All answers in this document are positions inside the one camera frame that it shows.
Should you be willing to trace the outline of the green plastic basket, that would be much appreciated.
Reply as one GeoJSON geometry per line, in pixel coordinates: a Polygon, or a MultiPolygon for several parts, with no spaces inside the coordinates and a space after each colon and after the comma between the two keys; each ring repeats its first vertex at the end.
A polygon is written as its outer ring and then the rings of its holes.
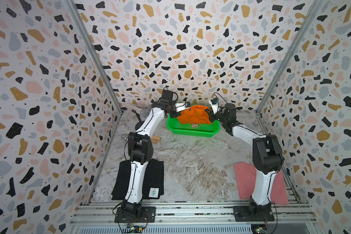
{"type": "Polygon", "coordinates": [[[168,119],[167,127],[176,135],[212,137],[220,131],[220,123],[214,121],[212,124],[181,124],[177,118],[168,119]]]}

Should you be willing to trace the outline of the orange t-shirt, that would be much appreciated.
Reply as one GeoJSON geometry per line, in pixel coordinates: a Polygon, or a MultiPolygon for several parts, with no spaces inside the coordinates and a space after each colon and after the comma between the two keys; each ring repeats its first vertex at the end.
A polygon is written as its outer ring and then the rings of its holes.
{"type": "Polygon", "coordinates": [[[209,119],[209,110],[207,106],[194,105],[180,112],[181,115],[177,119],[181,124],[212,124],[209,119]]]}

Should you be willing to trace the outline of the pink t-shirt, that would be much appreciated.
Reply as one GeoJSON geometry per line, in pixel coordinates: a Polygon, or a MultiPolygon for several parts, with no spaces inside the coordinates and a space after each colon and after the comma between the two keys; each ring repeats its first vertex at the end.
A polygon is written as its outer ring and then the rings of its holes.
{"type": "MultiPolygon", "coordinates": [[[[241,200],[248,200],[254,191],[256,169],[252,164],[239,162],[234,165],[234,171],[237,177],[239,197],[241,200]]],[[[275,176],[271,191],[271,202],[276,205],[289,205],[286,185],[281,171],[275,176]]]]}

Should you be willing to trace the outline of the black t-shirt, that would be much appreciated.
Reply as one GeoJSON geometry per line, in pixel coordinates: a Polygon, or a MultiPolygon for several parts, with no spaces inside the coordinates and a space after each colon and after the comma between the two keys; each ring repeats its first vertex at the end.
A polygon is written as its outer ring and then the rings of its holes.
{"type": "MultiPolygon", "coordinates": [[[[111,200],[124,200],[128,191],[130,172],[130,162],[128,160],[122,161],[111,200]]],[[[159,199],[161,195],[164,195],[164,162],[152,159],[145,171],[142,198],[159,199]]]]}

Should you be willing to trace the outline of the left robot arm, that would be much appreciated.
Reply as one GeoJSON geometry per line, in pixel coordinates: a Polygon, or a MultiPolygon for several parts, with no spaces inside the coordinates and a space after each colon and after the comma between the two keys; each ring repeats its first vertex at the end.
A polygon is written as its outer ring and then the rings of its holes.
{"type": "Polygon", "coordinates": [[[125,199],[121,204],[121,212],[135,220],[142,215],[144,176],[154,153],[152,136],[165,117],[177,112],[177,100],[173,99],[174,94],[173,91],[164,88],[160,99],[152,102],[148,117],[145,121],[140,122],[139,128],[134,132],[130,132],[127,138],[130,178],[125,199]]]}

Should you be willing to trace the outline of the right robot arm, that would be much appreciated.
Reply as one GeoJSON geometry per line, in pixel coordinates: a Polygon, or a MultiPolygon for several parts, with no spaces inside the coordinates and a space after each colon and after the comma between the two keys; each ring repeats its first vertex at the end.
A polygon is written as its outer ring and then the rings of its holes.
{"type": "Polygon", "coordinates": [[[275,177],[284,163],[277,137],[258,133],[237,121],[237,109],[232,103],[221,107],[218,99],[213,98],[209,104],[212,108],[208,114],[210,121],[219,121],[229,135],[252,146],[252,160],[256,169],[255,187],[248,206],[233,207],[236,221],[274,221],[271,191],[275,177]]]}

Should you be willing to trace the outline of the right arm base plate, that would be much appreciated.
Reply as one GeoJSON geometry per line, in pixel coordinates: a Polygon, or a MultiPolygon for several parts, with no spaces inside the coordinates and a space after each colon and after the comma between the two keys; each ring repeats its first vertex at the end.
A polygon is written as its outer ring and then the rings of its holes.
{"type": "Polygon", "coordinates": [[[249,222],[249,221],[275,221],[275,217],[271,210],[270,205],[265,206],[234,206],[233,213],[236,222],[249,222]]]}

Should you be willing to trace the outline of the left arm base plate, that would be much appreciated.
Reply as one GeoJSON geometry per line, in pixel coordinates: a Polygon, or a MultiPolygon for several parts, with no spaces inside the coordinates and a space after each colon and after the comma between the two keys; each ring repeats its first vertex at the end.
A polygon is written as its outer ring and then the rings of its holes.
{"type": "Polygon", "coordinates": [[[116,212],[115,223],[154,223],[156,218],[156,207],[155,206],[146,206],[130,213],[123,210],[121,207],[116,212]]]}

